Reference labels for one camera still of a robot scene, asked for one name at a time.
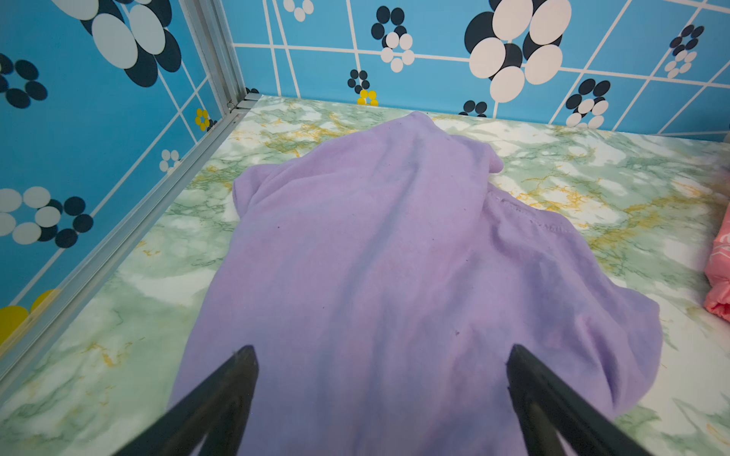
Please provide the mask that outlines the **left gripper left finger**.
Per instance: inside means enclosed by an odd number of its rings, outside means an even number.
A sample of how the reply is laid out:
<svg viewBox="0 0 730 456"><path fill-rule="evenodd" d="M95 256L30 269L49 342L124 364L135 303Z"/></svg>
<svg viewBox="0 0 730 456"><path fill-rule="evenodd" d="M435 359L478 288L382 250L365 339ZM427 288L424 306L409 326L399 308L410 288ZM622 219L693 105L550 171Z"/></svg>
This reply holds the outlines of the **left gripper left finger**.
<svg viewBox="0 0 730 456"><path fill-rule="evenodd" d="M128 442L119 455L236 455L250 413L259 363L236 351L175 407Z"/></svg>

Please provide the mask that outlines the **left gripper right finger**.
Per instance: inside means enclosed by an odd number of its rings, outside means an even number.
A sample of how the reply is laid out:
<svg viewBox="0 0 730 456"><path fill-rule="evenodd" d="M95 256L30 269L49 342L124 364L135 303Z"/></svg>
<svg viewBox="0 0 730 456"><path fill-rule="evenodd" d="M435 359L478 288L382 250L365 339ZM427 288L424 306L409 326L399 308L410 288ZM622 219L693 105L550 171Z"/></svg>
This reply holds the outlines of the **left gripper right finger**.
<svg viewBox="0 0 730 456"><path fill-rule="evenodd" d="M513 345L507 377L528 454L565 455L567 443L577 455L650 456L527 348Z"/></svg>

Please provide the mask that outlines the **purple cloth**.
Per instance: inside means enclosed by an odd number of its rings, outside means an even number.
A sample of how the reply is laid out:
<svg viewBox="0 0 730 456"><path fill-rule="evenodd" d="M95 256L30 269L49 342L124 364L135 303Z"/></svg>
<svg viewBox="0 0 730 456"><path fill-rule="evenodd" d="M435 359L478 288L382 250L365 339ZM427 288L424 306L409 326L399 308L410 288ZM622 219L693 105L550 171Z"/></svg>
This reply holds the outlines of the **purple cloth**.
<svg viewBox="0 0 730 456"><path fill-rule="evenodd" d="M257 165L171 401L254 347L243 455L522 455L514 345L604 416L660 368L656 302L564 217L490 182L494 150L413 113Z"/></svg>

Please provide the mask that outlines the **pink printed cloth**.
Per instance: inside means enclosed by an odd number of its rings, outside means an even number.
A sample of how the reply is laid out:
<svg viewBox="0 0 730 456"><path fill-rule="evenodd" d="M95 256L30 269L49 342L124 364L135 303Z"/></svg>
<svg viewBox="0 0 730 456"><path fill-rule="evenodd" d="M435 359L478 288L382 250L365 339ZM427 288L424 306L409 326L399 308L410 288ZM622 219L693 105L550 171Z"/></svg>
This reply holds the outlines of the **pink printed cloth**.
<svg viewBox="0 0 730 456"><path fill-rule="evenodd" d="M730 207L726 208L720 230L716 235L705 265L708 291L703 307L726 322L730 321Z"/></svg>

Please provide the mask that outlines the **left aluminium floor rail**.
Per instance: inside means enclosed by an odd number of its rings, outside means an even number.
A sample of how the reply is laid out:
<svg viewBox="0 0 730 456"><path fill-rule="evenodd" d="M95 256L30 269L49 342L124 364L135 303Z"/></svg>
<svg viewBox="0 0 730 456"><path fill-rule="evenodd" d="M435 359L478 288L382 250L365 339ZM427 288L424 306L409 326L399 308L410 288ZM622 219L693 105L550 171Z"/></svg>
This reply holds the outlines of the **left aluminium floor rail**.
<svg viewBox="0 0 730 456"><path fill-rule="evenodd" d="M17 391L34 366L87 306L176 197L192 182L258 100L251 92L163 178L72 273L41 301L1 346L1 401Z"/></svg>

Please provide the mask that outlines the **left aluminium corner post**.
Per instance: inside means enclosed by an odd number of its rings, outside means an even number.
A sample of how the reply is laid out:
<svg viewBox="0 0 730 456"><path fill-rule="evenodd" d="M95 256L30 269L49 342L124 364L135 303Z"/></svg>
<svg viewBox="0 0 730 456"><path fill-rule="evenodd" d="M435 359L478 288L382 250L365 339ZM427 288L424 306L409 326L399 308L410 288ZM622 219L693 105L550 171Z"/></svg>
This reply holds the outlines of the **left aluminium corner post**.
<svg viewBox="0 0 730 456"><path fill-rule="evenodd" d="M246 89L221 0L182 0L182 11L222 115L245 99Z"/></svg>

